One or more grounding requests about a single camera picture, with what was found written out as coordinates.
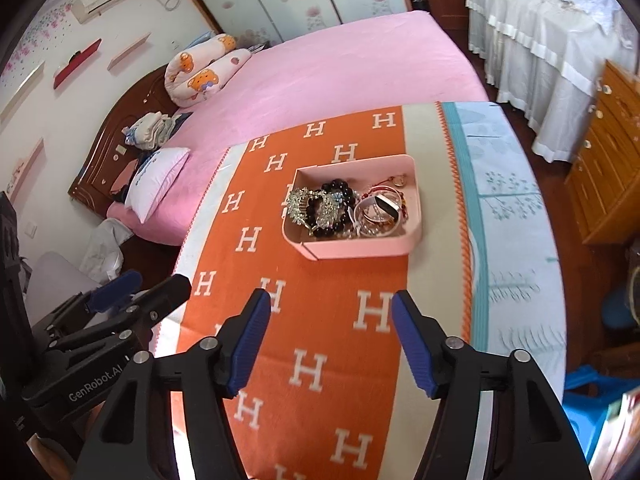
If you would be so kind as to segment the pink jewelry tray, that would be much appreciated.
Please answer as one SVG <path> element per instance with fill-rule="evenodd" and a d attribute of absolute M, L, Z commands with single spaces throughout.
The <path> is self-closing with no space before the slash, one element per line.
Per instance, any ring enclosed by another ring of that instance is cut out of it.
<path fill-rule="evenodd" d="M 297 169 L 282 235 L 314 261 L 408 255 L 422 237 L 416 162 L 400 154 Z"/>

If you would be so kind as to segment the white tree pattern tablecloth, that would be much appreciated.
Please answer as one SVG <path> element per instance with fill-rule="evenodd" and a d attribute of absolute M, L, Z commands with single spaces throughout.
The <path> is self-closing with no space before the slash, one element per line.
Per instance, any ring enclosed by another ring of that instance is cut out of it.
<path fill-rule="evenodd" d="M 566 313 L 544 198 L 502 108 L 442 104 L 464 194 L 472 252 L 471 344 L 528 351 L 555 394 L 564 389 Z"/>

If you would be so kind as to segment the orange H pattern blanket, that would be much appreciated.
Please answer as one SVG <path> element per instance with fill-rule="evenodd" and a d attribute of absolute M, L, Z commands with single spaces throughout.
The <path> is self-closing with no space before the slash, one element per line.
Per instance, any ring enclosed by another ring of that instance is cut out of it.
<path fill-rule="evenodd" d="M 295 171 L 407 154 L 416 162 L 422 236 L 401 257 L 311 261 L 284 239 Z M 257 479 L 410 479 L 437 411 L 414 382 L 390 305 L 405 289 L 447 333 L 466 335 L 471 256 L 454 146 L 437 104 L 318 120 L 222 155 L 177 269 L 193 294 L 160 332 L 186 350 L 242 310 L 257 287 L 272 313 L 247 386 L 226 403 Z"/>

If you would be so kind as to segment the blue plastic stool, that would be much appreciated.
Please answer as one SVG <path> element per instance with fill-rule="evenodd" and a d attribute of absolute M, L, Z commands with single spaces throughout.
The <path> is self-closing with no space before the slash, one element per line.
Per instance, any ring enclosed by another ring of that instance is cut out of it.
<path fill-rule="evenodd" d="M 610 409 L 619 408 L 623 395 L 638 385 L 638 379 L 604 376 L 590 365 L 566 375 L 562 405 L 587 462 L 596 450 Z"/>

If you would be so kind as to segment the white pillow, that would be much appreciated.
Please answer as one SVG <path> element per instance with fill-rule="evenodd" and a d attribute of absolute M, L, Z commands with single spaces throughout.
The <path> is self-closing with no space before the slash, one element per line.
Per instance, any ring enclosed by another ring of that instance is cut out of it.
<path fill-rule="evenodd" d="M 160 148 L 136 171 L 128 188 L 125 206 L 134 212 L 140 223 L 151 218 L 190 154 L 188 148 Z"/>

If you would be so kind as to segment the dark wooden headboard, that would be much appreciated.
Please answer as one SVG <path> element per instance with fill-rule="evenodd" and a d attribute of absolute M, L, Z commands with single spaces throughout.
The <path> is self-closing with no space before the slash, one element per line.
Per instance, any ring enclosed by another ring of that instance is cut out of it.
<path fill-rule="evenodd" d="M 68 195 L 100 218 L 113 203 L 112 185 L 122 170 L 138 158 L 140 150 L 125 143 L 122 129 L 146 113 L 171 116 L 178 106 L 165 89 L 166 66 L 148 73 L 127 90 L 106 115 Z"/>

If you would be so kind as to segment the folded clothes pile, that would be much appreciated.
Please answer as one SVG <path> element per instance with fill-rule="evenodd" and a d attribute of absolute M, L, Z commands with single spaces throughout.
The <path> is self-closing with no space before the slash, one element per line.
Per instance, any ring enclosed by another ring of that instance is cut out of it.
<path fill-rule="evenodd" d="M 148 113 L 122 129 L 125 143 L 141 151 L 155 151 L 172 136 L 177 119 L 161 112 Z"/>

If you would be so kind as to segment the wooden desk with drawers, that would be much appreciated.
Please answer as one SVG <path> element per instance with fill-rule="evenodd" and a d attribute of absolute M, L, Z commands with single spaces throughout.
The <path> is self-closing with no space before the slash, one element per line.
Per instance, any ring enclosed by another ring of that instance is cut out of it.
<path fill-rule="evenodd" d="M 606 62 L 589 117 L 565 188 L 585 245 L 623 245 L 639 235 L 639 77 Z"/>

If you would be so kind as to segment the bear print rolled quilt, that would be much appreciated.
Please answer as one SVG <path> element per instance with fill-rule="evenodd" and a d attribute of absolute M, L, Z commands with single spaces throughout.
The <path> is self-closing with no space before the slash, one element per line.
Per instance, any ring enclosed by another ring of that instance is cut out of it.
<path fill-rule="evenodd" d="M 165 90 L 178 107 L 201 103 L 224 88 L 252 55 L 238 48 L 230 35 L 209 38 L 172 58 L 165 70 Z"/>

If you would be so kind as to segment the pink bed sheet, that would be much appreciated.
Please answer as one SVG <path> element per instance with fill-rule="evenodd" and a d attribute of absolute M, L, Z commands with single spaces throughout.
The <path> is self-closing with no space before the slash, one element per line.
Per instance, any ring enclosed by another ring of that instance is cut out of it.
<path fill-rule="evenodd" d="M 364 110 L 486 98 L 470 61 L 426 12 L 318 30 L 254 54 L 218 93 L 189 107 L 168 144 L 190 157 L 148 220 L 121 203 L 107 214 L 149 242 L 179 246 L 230 146 Z"/>

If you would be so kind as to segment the white lace furniture cover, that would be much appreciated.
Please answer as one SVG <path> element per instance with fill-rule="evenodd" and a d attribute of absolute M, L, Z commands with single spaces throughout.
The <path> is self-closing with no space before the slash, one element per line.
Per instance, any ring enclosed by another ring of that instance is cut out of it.
<path fill-rule="evenodd" d="M 465 0 L 469 49 L 497 100 L 521 110 L 535 154 L 570 162 L 606 62 L 634 72 L 639 33 L 617 0 Z"/>

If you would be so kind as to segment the white wall shelf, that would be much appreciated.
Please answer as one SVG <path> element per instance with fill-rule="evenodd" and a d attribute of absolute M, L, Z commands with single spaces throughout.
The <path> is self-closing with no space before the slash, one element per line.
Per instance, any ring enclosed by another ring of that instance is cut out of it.
<path fill-rule="evenodd" d="M 32 91 L 38 82 L 40 81 L 46 62 L 41 61 L 20 83 L 17 89 L 13 92 L 12 96 L 3 103 L 1 107 L 1 122 L 6 122 L 10 119 L 14 110 L 20 105 L 21 99 Z"/>

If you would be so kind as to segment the red wall shelf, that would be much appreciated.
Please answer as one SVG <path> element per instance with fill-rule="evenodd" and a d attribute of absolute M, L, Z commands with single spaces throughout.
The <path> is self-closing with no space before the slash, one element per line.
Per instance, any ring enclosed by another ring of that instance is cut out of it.
<path fill-rule="evenodd" d="M 61 66 L 53 77 L 52 88 L 56 90 L 66 79 L 78 68 L 88 61 L 96 52 L 99 51 L 102 39 L 98 38 L 94 40 L 92 44 L 89 44 L 84 50 L 76 51 L 68 60 L 68 62 Z"/>

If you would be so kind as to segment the pink wall shelf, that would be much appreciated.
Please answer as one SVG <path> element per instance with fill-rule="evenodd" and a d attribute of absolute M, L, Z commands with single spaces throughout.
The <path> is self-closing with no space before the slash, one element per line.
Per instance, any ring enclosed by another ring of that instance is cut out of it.
<path fill-rule="evenodd" d="M 151 34 L 147 32 L 145 35 L 134 40 L 131 44 L 128 44 L 126 48 L 123 48 L 120 52 L 115 54 L 110 59 L 110 62 L 108 62 L 106 66 L 106 70 L 110 72 L 115 66 L 117 66 L 120 62 L 122 62 L 127 56 L 129 56 L 130 54 L 133 54 L 142 46 L 144 46 L 146 42 L 149 40 L 150 36 Z"/>

